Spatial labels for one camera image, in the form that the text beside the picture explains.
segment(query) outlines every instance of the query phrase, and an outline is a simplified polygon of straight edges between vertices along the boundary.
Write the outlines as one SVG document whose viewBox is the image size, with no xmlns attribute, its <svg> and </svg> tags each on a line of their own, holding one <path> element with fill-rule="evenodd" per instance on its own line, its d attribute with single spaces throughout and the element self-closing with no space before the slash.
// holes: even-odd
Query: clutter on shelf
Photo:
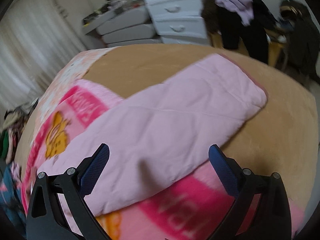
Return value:
<svg viewBox="0 0 320 240">
<path fill-rule="evenodd" d="M 84 21 L 86 35 L 102 39 L 107 46 L 161 43 L 144 0 L 109 0 L 94 16 Z"/>
<path fill-rule="evenodd" d="M 21 202 L 21 166 L 13 160 L 38 99 L 6 111 L 0 127 L 0 209 L 24 238 L 27 219 Z"/>
</svg>

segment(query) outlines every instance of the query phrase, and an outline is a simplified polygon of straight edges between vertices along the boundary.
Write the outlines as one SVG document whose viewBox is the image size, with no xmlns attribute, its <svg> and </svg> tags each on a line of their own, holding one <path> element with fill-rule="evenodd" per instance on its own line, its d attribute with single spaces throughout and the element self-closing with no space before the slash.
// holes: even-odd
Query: green clothing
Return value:
<svg viewBox="0 0 320 240">
<path fill-rule="evenodd" d="M 2 144 L 2 153 L 1 153 L 1 159 L 5 160 L 8 154 L 8 149 L 9 149 L 9 134 L 8 131 L 4 131 L 4 139 L 3 139 L 3 144 Z"/>
<path fill-rule="evenodd" d="M 4 132 L 0 132 L 0 156 L 2 153 L 3 139 L 4 139 Z"/>
</svg>

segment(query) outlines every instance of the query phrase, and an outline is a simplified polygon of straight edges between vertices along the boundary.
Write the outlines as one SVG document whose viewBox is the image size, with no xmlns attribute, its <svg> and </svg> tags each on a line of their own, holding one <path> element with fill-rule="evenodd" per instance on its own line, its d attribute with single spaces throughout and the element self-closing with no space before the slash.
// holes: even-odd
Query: hanging clothes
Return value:
<svg viewBox="0 0 320 240">
<path fill-rule="evenodd" d="M 219 30 L 218 13 L 215 0 L 205 0 L 201 17 L 204 19 L 205 27 L 210 33 L 216 33 Z"/>
<path fill-rule="evenodd" d="M 284 0 L 280 13 L 284 19 L 295 21 L 293 33 L 290 35 L 289 61 L 303 74 L 316 75 L 320 35 L 308 8 L 295 0 Z"/>
<path fill-rule="evenodd" d="M 215 3 L 230 12 L 236 12 L 244 26 L 249 26 L 254 18 L 252 0 L 215 0 Z"/>
<path fill-rule="evenodd" d="M 249 26 L 244 26 L 237 13 L 218 7 L 218 21 L 225 49 L 238 49 L 241 37 L 249 56 L 268 64 L 267 34 L 256 19 Z"/>
<path fill-rule="evenodd" d="M 2 153 L 1 153 L 1 159 L 5 160 L 8 154 L 8 148 L 9 148 L 9 134 L 8 131 L 4 131 L 4 139 L 3 139 L 3 146 L 2 146 Z"/>
<path fill-rule="evenodd" d="M 252 0 L 254 18 L 268 30 L 274 30 L 277 20 L 262 0 Z"/>
</svg>

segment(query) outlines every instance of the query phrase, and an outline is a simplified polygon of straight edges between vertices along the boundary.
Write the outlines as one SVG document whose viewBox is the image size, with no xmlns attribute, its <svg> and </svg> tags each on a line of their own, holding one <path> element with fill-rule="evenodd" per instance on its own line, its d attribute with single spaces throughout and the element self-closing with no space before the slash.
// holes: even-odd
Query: drawer handle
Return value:
<svg viewBox="0 0 320 240">
<path fill-rule="evenodd" d="M 184 30 L 186 29 L 185 26 L 183 26 L 183 25 L 180 25 L 177 27 L 170 26 L 170 28 L 176 33 L 184 32 Z"/>
<path fill-rule="evenodd" d="M 170 13 L 176 13 L 178 11 L 180 11 L 181 7 L 180 6 L 173 6 L 173 7 L 169 7 L 169 8 L 164 8 L 167 12 Z"/>
</svg>

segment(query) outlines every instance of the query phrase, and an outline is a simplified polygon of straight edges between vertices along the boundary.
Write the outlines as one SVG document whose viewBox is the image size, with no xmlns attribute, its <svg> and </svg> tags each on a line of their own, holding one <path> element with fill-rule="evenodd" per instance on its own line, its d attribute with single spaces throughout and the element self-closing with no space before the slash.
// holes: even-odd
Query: pink quilted blanket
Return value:
<svg viewBox="0 0 320 240">
<path fill-rule="evenodd" d="M 208 159 L 212 144 L 222 146 L 266 101 L 238 66 L 213 54 L 103 113 L 38 172 L 63 173 L 108 144 L 109 162 L 85 197 L 94 215 L 107 214 L 186 177 Z"/>
</svg>

